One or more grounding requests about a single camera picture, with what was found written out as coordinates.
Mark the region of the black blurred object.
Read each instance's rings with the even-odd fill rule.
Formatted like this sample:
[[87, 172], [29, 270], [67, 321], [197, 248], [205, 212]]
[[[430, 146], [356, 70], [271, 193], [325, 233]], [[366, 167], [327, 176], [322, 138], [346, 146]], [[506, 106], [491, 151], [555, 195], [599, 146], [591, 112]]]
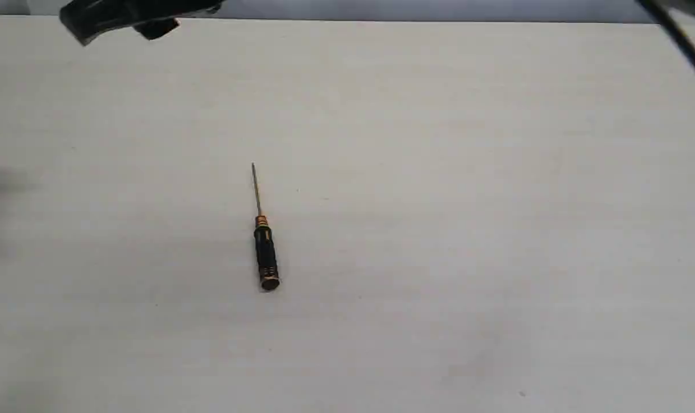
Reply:
[[106, 32], [134, 29], [147, 40], [179, 27], [179, 18], [219, 11], [224, 1], [72, 1], [59, 10], [69, 34], [87, 46]]

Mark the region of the black and gold screwdriver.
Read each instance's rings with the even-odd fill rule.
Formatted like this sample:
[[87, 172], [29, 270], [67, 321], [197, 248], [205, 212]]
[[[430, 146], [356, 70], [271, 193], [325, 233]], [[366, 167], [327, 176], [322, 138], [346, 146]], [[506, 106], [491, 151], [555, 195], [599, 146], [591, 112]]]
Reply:
[[281, 285], [277, 266], [277, 254], [266, 215], [263, 213], [261, 194], [255, 162], [251, 164], [257, 215], [255, 217], [254, 240], [255, 256], [259, 276], [259, 286], [263, 292], [271, 292]]

